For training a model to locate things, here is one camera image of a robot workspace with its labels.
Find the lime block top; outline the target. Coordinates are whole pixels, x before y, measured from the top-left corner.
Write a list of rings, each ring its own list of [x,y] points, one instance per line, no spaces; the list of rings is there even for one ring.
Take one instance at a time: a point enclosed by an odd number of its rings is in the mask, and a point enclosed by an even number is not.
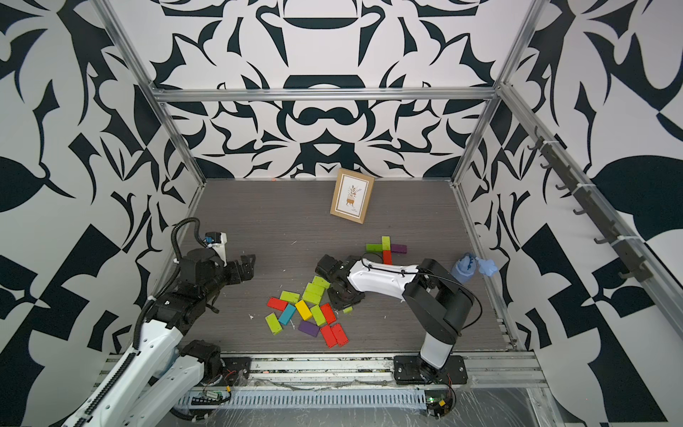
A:
[[[316,276],[313,279],[312,283],[317,285],[317,286],[321,286],[322,288],[325,288],[325,289],[330,288],[330,283],[327,280],[323,279],[322,277]]]

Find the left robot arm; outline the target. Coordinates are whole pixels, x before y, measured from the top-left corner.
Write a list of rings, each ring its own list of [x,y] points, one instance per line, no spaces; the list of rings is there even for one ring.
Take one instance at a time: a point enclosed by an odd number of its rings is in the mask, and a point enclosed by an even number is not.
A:
[[[155,426],[193,387],[220,380],[218,346],[199,340],[178,345],[222,288],[254,277],[254,265],[252,254],[226,262],[213,248],[183,257],[181,277],[147,303],[132,345],[65,425]]]

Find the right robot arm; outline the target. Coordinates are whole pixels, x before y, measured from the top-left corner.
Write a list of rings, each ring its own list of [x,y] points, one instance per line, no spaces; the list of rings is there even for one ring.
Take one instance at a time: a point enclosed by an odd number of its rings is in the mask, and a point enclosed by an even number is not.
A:
[[[471,290],[430,258],[398,266],[362,256],[342,261],[326,254],[315,272],[330,284],[328,298],[338,311],[359,304],[368,293],[405,302],[425,331],[420,359],[433,371],[446,366],[462,332],[471,325],[472,308],[482,307]]]

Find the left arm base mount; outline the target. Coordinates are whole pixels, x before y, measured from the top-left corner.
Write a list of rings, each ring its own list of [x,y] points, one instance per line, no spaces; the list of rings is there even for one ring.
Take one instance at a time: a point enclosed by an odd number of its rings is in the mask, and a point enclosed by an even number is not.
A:
[[[249,357],[222,357],[218,374],[205,382],[203,387],[243,386],[249,381],[252,359]]]

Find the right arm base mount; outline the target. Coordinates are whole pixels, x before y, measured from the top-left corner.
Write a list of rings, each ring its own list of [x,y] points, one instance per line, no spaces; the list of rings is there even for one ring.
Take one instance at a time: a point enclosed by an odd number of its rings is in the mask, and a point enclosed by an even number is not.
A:
[[[456,384],[468,382],[468,373],[461,356],[451,356],[442,368],[434,368],[417,355],[393,358],[394,381],[400,385]]]

